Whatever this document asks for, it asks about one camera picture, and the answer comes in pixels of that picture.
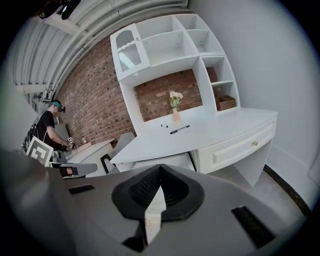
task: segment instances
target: drawer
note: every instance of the drawer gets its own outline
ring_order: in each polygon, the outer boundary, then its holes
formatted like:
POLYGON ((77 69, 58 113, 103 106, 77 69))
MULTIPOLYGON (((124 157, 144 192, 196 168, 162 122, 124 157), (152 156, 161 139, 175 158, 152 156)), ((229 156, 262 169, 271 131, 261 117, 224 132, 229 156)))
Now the drawer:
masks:
POLYGON ((236 137, 197 150, 197 171, 207 174, 247 157, 275 136, 276 119, 236 137))
POLYGON ((235 155, 241 154, 242 152, 249 150, 250 148, 257 148, 259 143, 261 144, 265 138, 273 133, 273 123, 269 124, 266 128, 259 131, 253 136, 250 136, 238 143, 235 143, 226 148, 215 151, 212 154, 212 163, 217 164, 226 161, 235 155))

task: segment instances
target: table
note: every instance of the table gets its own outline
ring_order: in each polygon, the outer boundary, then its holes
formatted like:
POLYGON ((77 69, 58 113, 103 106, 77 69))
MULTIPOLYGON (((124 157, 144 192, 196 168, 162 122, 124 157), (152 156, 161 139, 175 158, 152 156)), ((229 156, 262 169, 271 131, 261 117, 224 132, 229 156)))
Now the table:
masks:
POLYGON ((122 172, 131 170, 137 161, 190 152, 198 172, 207 174, 233 164, 254 186, 275 136, 277 114, 241 107, 222 115, 184 119, 175 127, 160 127, 138 135, 111 163, 122 172), (170 134, 186 125, 190 127, 170 134))
POLYGON ((86 178, 106 175, 106 171, 101 163, 100 158, 113 150, 113 147, 110 144, 110 142, 113 140, 114 139, 108 139, 106 141, 91 145, 69 159, 68 163, 96 164, 97 170, 94 173, 86 175, 86 178))

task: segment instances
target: red brick wall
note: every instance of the red brick wall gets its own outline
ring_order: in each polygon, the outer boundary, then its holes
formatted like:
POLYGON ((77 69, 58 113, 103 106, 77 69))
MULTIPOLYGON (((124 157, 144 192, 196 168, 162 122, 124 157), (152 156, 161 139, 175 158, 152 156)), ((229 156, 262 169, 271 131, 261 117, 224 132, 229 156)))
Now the red brick wall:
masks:
MULTIPOLYGON (((170 91, 183 93, 180 111, 202 105, 192 70, 157 78, 135 90, 145 121, 172 113, 170 91)), ((82 58, 64 81, 57 98, 66 106, 61 120, 78 145, 83 144, 82 137, 94 144, 117 140, 121 134, 134 131, 117 80, 109 38, 97 43, 82 58)))
POLYGON ((199 88, 191 69, 165 75, 135 87, 136 98, 145 122, 172 114, 169 101, 171 91, 183 94, 178 111, 202 106, 199 88))

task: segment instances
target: chair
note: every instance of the chair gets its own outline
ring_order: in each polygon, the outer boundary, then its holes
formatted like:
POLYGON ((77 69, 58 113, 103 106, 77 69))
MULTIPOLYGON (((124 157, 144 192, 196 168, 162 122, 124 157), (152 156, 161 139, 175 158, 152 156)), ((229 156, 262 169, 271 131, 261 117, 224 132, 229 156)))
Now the chair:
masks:
POLYGON ((135 135, 130 131, 125 134, 122 134, 114 147, 114 149, 105 154, 103 157, 100 158, 102 166, 105 170, 106 174, 114 174, 119 173, 120 171, 116 167, 115 164, 110 163, 111 159, 115 157, 116 154, 118 154, 121 150, 124 149, 126 145, 128 145, 133 139, 135 138, 135 135))

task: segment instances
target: black rubber pad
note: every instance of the black rubber pad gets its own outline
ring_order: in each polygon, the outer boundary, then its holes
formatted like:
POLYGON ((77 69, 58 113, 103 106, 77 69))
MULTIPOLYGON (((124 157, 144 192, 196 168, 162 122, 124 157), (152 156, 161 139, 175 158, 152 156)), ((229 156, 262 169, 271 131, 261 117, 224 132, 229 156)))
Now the black rubber pad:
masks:
POLYGON ((95 189, 94 186, 87 184, 87 185, 71 187, 71 188, 69 188, 69 192, 71 195, 75 195, 75 194, 79 194, 79 193, 86 192, 89 190, 94 190, 94 189, 95 189))
POLYGON ((257 248, 263 247, 275 238, 246 206, 237 207, 232 209, 231 212, 257 248))

